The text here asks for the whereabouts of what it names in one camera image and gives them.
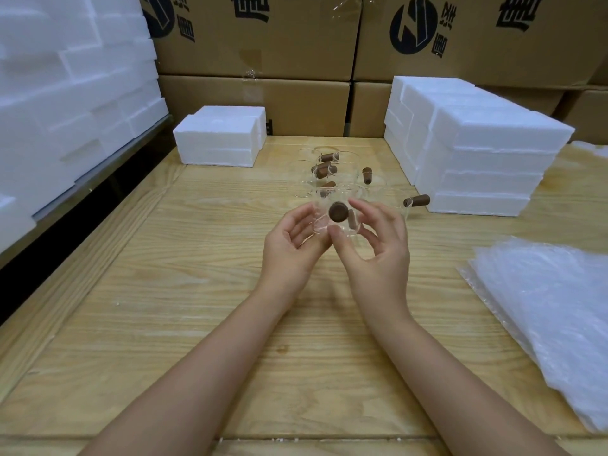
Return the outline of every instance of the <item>stack of foam blocks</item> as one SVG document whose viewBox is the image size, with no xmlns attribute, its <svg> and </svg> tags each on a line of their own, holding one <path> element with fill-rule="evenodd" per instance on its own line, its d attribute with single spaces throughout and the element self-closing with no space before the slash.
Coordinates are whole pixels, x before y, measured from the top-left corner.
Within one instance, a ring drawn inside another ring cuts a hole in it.
<svg viewBox="0 0 608 456">
<path fill-rule="evenodd" d="M 0 0 L 0 218 L 35 214 L 167 114 L 155 59 L 139 0 Z"/>
<path fill-rule="evenodd" d="M 204 106 L 173 130 L 186 165 L 252 167 L 266 140 L 264 107 Z"/>
<path fill-rule="evenodd" d="M 458 78 L 395 76 L 384 138 L 434 213 L 518 216 L 574 128 Z"/>
</svg>

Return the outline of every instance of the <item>plastic wrap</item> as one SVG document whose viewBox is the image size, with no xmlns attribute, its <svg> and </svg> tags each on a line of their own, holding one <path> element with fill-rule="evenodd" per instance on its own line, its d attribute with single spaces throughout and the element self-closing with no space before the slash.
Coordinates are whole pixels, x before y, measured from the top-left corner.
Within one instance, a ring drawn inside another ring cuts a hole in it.
<svg viewBox="0 0 608 456">
<path fill-rule="evenodd" d="M 608 256 L 511 237 L 460 274 L 587 429 L 608 430 Z"/>
</svg>

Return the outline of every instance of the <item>wooden handle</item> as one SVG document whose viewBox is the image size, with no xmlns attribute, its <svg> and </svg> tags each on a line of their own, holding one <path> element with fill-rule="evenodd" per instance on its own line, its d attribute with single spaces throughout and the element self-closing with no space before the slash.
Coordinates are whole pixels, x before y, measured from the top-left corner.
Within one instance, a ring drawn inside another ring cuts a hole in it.
<svg viewBox="0 0 608 456">
<path fill-rule="evenodd" d="M 427 206 L 429 203 L 430 197 L 428 195 L 416 195 L 415 197 L 403 200 L 403 206 L 406 208 L 409 206 Z"/>
</svg>

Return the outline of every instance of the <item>wooden table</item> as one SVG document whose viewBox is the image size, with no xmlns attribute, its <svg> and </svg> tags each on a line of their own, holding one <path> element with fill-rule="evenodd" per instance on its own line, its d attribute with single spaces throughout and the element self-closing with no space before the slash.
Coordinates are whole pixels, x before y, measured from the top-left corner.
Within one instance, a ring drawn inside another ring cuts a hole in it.
<svg viewBox="0 0 608 456">
<path fill-rule="evenodd" d="M 285 186 L 304 145 L 355 151 L 415 193 L 382 139 L 268 137 L 254 168 L 185 167 L 171 153 L 0 327 L 0 453 L 76 454 L 247 296 L 265 234 L 303 202 Z M 457 268 L 505 235 L 608 253 L 606 173 L 608 160 L 567 146 L 519 218 L 416 208 L 408 219 L 418 322 L 576 455 L 607 454 L 608 440 L 585 431 Z M 447 454 L 362 323 L 333 249 L 221 435 L 216 455 Z"/>
</svg>

